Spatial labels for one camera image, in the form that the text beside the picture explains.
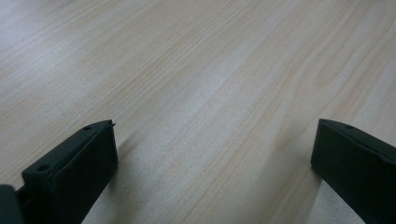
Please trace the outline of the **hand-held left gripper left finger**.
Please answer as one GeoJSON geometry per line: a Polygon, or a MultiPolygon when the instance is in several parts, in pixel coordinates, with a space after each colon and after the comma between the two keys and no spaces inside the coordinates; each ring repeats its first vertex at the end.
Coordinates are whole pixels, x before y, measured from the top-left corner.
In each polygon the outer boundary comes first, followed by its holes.
{"type": "Polygon", "coordinates": [[[90,124],[22,171],[27,224],[81,224],[118,168],[113,127],[90,124]]]}

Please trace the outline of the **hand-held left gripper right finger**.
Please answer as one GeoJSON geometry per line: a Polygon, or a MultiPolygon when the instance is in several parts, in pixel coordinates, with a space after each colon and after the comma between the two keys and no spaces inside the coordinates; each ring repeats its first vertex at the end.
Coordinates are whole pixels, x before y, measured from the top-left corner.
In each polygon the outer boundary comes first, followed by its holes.
{"type": "Polygon", "coordinates": [[[396,224],[396,147],[320,119],[311,166],[366,224],[396,224]]]}

